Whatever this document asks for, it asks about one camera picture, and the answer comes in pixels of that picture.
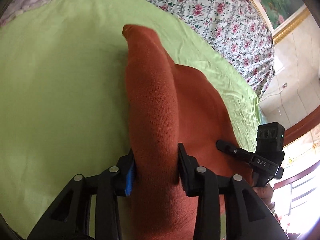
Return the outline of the person's right hand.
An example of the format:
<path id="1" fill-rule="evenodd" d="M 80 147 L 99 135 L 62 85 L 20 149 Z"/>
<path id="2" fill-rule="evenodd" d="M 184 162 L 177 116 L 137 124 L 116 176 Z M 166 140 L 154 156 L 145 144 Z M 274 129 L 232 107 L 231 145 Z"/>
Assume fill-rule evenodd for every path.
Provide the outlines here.
<path id="1" fill-rule="evenodd" d="M 268 183 L 265 187 L 253 187 L 253 190 L 267 205 L 267 207 L 271 211 L 274 211 L 276 204 L 272 201 L 274 189 L 271 187 L 271 185 Z"/>

